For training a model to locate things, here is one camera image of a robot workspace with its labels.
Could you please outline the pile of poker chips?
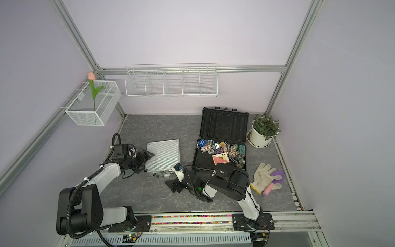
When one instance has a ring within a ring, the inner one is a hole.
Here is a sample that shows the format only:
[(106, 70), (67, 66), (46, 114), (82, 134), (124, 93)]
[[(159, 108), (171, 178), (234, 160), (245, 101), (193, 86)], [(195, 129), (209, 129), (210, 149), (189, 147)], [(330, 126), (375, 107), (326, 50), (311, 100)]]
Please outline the pile of poker chips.
[(246, 167), (246, 146), (244, 144), (229, 144), (225, 141), (215, 142), (207, 140), (204, 147), (197, 147), (194, 160), (192, 162), (195, 170), (212, 171), (216, 168), (212, 156), (219, 153), (227, 153), (230, 162), (226, 165), (245, 169)]

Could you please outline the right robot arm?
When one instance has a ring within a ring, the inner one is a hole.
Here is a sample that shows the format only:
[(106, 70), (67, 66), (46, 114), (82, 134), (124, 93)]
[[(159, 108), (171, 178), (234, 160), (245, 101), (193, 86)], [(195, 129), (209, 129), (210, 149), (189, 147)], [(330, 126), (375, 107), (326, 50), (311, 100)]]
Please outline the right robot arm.
[(219, 163), (205, 182), (181, 164), (176, 164), (173, 172), (177, 178), (165, 182), (172, 193), (187, 189), (197, 199), (212, 202), (220, 192), (237, 201), (242, 208), (242, 215), (234, 215), (233, 225), (236, 230), (254, 232), (268, 229), (267, 218), (252, 195), (249, 175), (243, 169)]

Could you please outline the pink cylinder object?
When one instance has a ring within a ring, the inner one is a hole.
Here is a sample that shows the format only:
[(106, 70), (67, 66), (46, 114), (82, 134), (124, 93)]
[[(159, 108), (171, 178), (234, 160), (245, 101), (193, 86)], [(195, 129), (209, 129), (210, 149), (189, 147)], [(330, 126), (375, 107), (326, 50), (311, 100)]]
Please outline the pink cylinder object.
[(272, 191), (273, 186), (274, 186), (274, 183), (273, 183), (273, 182), (270, 183), (270, 184), (266, 187), (266, 189), (262, 192), (262, 195), (265, 196), (265, 197), (267, 197), (267, 196), (270, 194), (270, 192)]

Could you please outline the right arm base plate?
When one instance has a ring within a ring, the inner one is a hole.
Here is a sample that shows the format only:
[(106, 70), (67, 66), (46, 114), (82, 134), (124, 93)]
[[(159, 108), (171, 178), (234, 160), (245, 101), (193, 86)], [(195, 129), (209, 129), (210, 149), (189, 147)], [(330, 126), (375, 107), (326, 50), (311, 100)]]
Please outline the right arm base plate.
[(259, 213), (257, 220), (252, 220), (243, 214), (232, 215), (233, 228), (237, 231), (255, 232), (260, 230), (274, 230), (274, 220), (271, 214)]

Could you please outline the silver aluminium poker case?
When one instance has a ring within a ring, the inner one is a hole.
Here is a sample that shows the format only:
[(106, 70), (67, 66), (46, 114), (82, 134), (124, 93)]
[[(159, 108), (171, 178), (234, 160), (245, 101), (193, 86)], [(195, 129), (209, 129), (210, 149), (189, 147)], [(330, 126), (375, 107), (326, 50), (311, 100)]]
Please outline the silver aluminium poker case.
[(147, 151), (153, 153), (154, 156), (146, 162), (145, 171), (157, 178), (170, 177), (174, 172), (173, 167), (180, 163), (178, 139), (148, 143)]

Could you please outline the white mesh wall basket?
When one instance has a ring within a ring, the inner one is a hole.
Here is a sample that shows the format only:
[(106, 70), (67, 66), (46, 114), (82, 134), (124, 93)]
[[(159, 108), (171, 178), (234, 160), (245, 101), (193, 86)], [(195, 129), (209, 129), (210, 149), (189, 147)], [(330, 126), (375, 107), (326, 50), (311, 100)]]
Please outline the white mesh wall basket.
[(78, 126), (105, 126), (121, 97), (115, 81), (88, 81), (66, 108)]

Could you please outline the artificial pink tulip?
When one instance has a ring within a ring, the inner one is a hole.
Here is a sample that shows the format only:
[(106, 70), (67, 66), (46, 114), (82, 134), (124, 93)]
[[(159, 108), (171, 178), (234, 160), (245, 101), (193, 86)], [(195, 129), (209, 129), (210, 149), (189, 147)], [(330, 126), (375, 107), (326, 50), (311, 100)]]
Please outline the artificial pink tulip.
[(95, 87), (94, 81), (96, 80), (96, 76), (93, 72), (89, 72), (88, 74), (88, 83), (91, 88), (92, 92), (92, 99), (93, 99), (93, 104), (94, 104), (94, 111), (96, 111), (96, 96), (100, 93), (102, 89), (104, 89), (104, 86), (99, 86)]

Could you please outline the purple curved object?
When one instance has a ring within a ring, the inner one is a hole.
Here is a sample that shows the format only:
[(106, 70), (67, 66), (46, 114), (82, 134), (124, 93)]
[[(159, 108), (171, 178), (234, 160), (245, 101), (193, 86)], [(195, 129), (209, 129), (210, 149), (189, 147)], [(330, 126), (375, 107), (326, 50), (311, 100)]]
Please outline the purple curved object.
[(272, 181), (273, 184), (282, 184), (284, 179), (286, 178), (285, 172), (283, 170), (277, 170), (271, 173), (271, 177), (274, 178)]

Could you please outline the blue small blind button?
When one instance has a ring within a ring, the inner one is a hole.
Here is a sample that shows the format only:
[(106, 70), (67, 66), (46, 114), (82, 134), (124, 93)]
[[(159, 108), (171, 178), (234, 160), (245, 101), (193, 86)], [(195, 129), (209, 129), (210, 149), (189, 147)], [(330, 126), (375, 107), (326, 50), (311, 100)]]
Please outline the blue small blind button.
[(197, 147), (204, 147), (207, 144), (207, 140), (205, 139), (200, 139), (198, 141)]

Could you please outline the white work glove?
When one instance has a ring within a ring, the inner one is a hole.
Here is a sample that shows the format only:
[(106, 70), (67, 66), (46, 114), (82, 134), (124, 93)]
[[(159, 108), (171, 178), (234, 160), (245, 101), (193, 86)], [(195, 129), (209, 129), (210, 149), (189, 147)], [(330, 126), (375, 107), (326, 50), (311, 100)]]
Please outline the white work glove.
[[(251, 188), (259, 195), (262, 195), (262, 192), (274, 180), (274, 178), (271, 177), (271, 173), (274, 171), (277, 171), (277, 169), (274, 167), (272, 168), (271, 164), (261, 163), (254, 173), (254, 181), (250, 184)], [(282, 184), (274, 184), (272, 190), (281, 188)]]

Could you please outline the pink playing card box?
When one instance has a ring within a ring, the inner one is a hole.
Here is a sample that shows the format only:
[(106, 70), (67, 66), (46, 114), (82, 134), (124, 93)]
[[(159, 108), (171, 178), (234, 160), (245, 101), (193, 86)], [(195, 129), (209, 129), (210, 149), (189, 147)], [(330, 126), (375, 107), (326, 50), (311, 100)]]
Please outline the pink playing card box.
[(214, 165), (217, 166), (218, 164), (228, 164), (230, 162), (227, 153), (219, 153), (212, 156)]

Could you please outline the aluminium front rail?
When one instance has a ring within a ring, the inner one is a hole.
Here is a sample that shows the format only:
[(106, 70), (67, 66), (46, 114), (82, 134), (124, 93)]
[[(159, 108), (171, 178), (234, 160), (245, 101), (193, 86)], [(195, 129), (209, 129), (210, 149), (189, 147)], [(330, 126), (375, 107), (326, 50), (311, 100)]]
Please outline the aluminium front rail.
[[(184, 234), (184, 233), (238, 233), (233, 228), (232, 215), (241, 212), (203, 212), (203, 213), (142, 213), (151, 215), (150, 234)], [(271, 214), (275, 229), (260, 230), (251, 233), (275, 232), (320, 232), (321, 226), (312, 211), (265, 212)]]

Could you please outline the dark grey poker case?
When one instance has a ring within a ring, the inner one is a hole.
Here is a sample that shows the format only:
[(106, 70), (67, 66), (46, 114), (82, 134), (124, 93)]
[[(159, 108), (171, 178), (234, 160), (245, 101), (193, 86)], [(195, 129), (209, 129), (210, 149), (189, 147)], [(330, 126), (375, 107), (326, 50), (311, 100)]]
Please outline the dark grey poker case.
[[(212, 140), (215, 143), (226, 142), (244, 144), (246, 142), (249, 114), (228, 108), (203, 108), (199, 132), (200, 140)], [(197, 147), (191, 164), (194, 172), (213, 172), (215, 164), (212, 155)]]

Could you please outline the potted green plant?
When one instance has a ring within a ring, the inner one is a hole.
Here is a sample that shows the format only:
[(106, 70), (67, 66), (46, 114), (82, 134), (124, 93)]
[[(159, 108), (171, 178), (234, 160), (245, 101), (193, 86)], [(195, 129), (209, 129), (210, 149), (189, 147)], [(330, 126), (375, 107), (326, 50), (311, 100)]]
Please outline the potted green plant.
[(279, 121), (263, 113), (254, 118), (252, 128), (247, 133), (247, 140), (253, 147), (262, 149), (268, 147), (280, 132)]

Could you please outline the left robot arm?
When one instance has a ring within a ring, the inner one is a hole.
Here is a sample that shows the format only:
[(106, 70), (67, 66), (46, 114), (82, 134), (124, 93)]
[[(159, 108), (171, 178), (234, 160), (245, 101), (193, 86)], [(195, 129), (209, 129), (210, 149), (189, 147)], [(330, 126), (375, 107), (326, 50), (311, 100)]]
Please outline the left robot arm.
[(99, 169), (78, 185), (60, 192), (57, 233), (79, 239), (93, 232), (100, 235), (103, 230), (113, 229), (132, 232), (132, 239), (137, 240), (148, 232), (150, 216), (137, 217), (130, 206), (103, 207), (100, 195), (114, 179), (127, 178), (127, 170), (134, 175), (141, 173), (146, 162), (154, 156), (146, 149), (138, 151), (134, 145), (122, 143), (120, 134), (115, 133), (109, 154)]

